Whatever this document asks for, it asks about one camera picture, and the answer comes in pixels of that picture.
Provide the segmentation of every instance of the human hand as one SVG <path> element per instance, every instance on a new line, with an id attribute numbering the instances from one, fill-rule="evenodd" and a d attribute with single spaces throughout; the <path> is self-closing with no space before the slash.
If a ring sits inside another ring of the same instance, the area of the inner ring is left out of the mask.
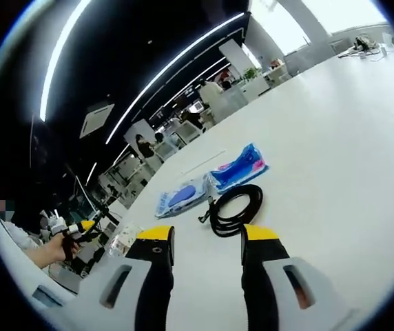
<path id="1" fill-rule="evenodd" d="M 46 243 L 48 254 L 52 256 L 52 259 L 57 261 L 64 261 L 67 257 L 63 249 L 64 236 L 62 233 L 56 234 L 48 243 Z M 73 257 L 77 254 L 80 247 L 77 243 L 73 241 L 71 247 Z"/>

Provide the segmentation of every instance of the blue package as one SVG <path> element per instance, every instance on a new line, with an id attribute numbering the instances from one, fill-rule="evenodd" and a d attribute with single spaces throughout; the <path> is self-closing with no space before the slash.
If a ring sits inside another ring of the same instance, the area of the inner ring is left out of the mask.
<path id="1" fill-rule="evenodd" d="M 198 205 L 206 199 L 208 176 L 182 183 L 177 190 L 162 192 L 156 209 L 156 217 L 170 217 Z"/>
<path id="2" fill-rule="evenodd" d="M 262 158 L 260 151 L 253 143 L 250 143 L 243 148 L 241 155 L 235 161 L 211 171 L 209 176 L 217 193 L 223 194 L 235 186 L 252 180 L 268 169 L 269 166 Z"/>

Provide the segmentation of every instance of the ceiling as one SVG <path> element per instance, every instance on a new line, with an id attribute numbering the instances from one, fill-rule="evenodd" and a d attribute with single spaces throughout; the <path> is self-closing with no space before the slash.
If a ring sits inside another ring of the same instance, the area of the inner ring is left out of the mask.
<path id="1" fill-rule="evenodd" d="M 0 181 L 9 192 L 21 185 L 18 177 L 35 180 L 30 169 L 31 118 L 32 114 L 36 118 L 39 115 L 50 55 L 77 3 L 53 3 L 13 47 L 0 74 Z M 94 176 L 108 169 L 125 147 L 123 134 L 132 121 L 150 118 L 189 81 L 220 60 L 217 45 L 228 35 L 241 43 L 249 15 L 220 29 L 177 61 L 134 105 L 113 139 L 105 144 L 140 91 L 181 50 L 223 21 L 246 12 L 248 3 L 169 0 L 153 6 L 146 0 L 92 0 L 56 66 L 45 122 L 45 130 L 52 137 L 48 151 L 70 165 L 83 182 L 95 162 Z M 207 74 L 226 63 L 221 61 Z M 115 103 L 105 125 L 79 139 L 87 108 L 104 100 Z"/>

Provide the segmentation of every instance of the coiled black cable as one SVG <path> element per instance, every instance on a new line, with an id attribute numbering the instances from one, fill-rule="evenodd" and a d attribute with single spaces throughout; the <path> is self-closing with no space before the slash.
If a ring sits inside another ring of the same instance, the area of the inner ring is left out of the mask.
<path id="1" fill-rule="evenodd" d="M 218 216 L 221 207 L 241 195 L 247 195 L 250 200 L 242 212 L 228 218 Z M 215 234 L 222 238 L 232 237 L 241 231 L 243 224 L 248 224 L 252 221 L 260 209 L 262 201 L 263 191 L 259 186 L 253 184 L 237 186 L 224 193 L 215 203 L 210 201 L 209 210 L 205 216 L 209 217 L 211 228 Z"/>

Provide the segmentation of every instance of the white desk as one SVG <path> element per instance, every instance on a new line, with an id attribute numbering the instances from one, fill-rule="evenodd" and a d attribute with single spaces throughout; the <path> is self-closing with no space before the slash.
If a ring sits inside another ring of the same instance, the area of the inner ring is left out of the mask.
<path id="1" fill-rule="evenodd" d="M 247 329 L 240 236 L 221 239 L 200 224 L 205 204 L 172 219 L 156 220 L 154 211 L 171 182 L 231 161 L 251 141 L 271 166 L 252 181 L 265 194 L 255 224 L 323 271 L 365 319 L 394 290 L 394 54 L 329 59 L 231 115 L 156 173 L 127 218 L 176 227 L 167 329 Z"/>

